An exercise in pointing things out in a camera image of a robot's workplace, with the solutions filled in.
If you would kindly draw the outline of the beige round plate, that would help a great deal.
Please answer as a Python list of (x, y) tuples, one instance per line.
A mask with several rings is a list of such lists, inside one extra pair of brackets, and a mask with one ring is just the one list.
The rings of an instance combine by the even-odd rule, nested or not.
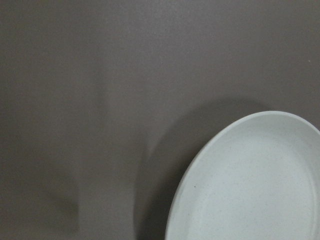
[(320, 132), (282, 111), (243, 117), (195, 156), (175, 192), (167, 240), (317, 240)]

